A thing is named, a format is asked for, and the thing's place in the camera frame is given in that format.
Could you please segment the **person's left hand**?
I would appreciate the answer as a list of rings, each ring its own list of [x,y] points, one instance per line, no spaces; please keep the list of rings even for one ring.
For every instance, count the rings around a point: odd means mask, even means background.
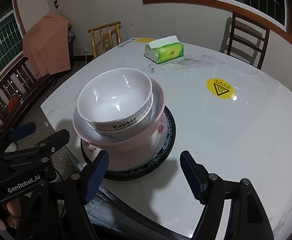
[[[0,205],[0,231],[7,227],[17,229],[21,220],[20,199],[16,198],[7,204]]]

